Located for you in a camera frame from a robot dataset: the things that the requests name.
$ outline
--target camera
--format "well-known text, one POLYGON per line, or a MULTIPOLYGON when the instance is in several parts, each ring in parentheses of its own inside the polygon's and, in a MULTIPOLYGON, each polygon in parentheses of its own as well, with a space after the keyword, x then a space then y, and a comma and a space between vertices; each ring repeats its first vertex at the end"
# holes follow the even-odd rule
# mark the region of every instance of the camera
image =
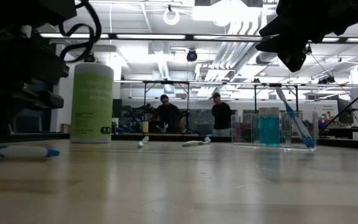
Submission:
POLYGON ((194 49, 189 50, 189 52, 187 53, 186 59, 188 62, 195 62, 197 60, 196 50, 194 50, 194 49))

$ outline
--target man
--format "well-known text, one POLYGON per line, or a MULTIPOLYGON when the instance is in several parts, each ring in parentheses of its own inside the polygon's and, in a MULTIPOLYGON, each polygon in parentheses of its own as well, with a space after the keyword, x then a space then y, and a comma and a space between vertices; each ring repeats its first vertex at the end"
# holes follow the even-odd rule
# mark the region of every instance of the man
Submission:
POLYGON ((180 133, 179 128, 179 115, 180 111, 177 106, 169 102, 167 95, 163 94, 160 97, 162 105, 157 108, 157 113, 160 117, 160 128, 164 128, 164 124, 168 124, 166 132, 168 133, 180 133))
POLYGON ((219 93, 212 96, 215 105, 212 107, 212 115, 215 117, 213 136, 230 137, 231 110, 230 106, 221 100, 219 93))

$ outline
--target clear plastic container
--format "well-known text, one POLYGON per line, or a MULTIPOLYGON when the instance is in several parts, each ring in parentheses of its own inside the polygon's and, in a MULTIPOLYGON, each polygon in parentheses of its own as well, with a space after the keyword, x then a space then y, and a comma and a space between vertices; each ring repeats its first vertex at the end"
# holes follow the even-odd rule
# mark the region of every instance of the clear plastic container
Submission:
POLYGON ((307 128, 313 148, 307 148, 297 133, 288 113, 232 115, 232 143, 243 146, 269 146, 286 149, 315 150, 318 136, 318 115, 316 112, 297 112, 307 128))

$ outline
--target wooden table surface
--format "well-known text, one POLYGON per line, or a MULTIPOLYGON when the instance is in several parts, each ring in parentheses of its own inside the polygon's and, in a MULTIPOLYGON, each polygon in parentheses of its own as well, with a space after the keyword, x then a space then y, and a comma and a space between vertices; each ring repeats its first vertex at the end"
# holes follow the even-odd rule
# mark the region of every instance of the wooden table surface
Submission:
POLYGON ((0 159, 0 224, 358 224, 358 150, 22 144, 61 155, 0 159))

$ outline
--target black cable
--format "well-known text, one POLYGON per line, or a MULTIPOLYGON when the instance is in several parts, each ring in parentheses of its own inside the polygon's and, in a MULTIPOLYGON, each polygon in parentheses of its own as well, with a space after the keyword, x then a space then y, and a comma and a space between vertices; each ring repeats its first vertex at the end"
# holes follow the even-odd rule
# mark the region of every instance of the black cable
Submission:
POLYGON ((346 111, 349 107, 351 107, 351 106, 353 105, 353 103, 355 103, 357 100, 358 100, 358 97, 357 97, 356 99, 354 99, 351 103, 349 103, 347 106, 345 106, 345 108, 343 108, 343 110, 341 110, 332 120, 329 121, 329 123, 328 123, 326 126, 324 126, 324 127, 320 130, 320 132, 318 133, 318 135, 321 135, 321 133, 323 133, 323 131, 324 131, 332 122, 334 122, 334 120, 335 120, 336 118, 338 118, 339 115, 341 115, 343 112, 345 112, 345 111, 346 111))
POLYGON ((72 34, 74 34, 80 27, 87 27, 89 30, 89 39, 87 42, 85 43, 81 43, 81 44, 73 44, 73 45, 69 45, 67 47, 65 47, 62 52, 60 53, 60 58, 64 60, 66 54, 74 49, 81 49, 81 48, 85 48, 85 50, 83 51, 83 53, 78 56, 76 59, 71 60, 71 61, 66 61, 66 62, 78 62, 80 60, 83 60, 86 56, 88 56, 93 48, 93 45, 95 43, 97 43, 97 41, 100 39, 101 34, 102 34, 102 26, 99 20, 99 17, 97 15, 97 13, 95 12, 95 10, 93 9, 93 7, 91 6, 91 4, 89 3, 88 0, 81 0, 81 3, 77 4, 75 7, 76 8, 81 8, 81 7, 85 7, 86 10, 89 12, 89 14, 92 17, 93 22, 95 23, 96 26, 96 31, 93 30, 93 28, 87 24, 76 24, 74 25, 68 32, 65 32, 64 28, 63 28, 63 23, 59 24, 59 31, 61 33, 61 35, 65 36, 65 37, 69 37, 72 34))
MULTIPOLYGON (((314 58, 314 60, 317 62, 317 64, 324 70, 324 72, 328 75, 328 76, 331 76, 328 72, 327 72, 327 70, 320 64, 320 62, 314 57, 314 55, 313 54, 310 54, 313 58, 314 58)), ((335 81, 335 83, 339 86, 339 87, 341 87, 341 89, 343 90, 343 91, 345 91, 346 92, 346 94, 348 94, 349 95, 349 97, 351 98, 351 100, 354 100, 354 98, 337 82, 337 81, 335 81)), ((354 118, 356 119, 356 121, 357 121, 357 124, 358 124, 358 119, 357 119, 357 116, 352 112, 352 115, 354 116, 354 118)))

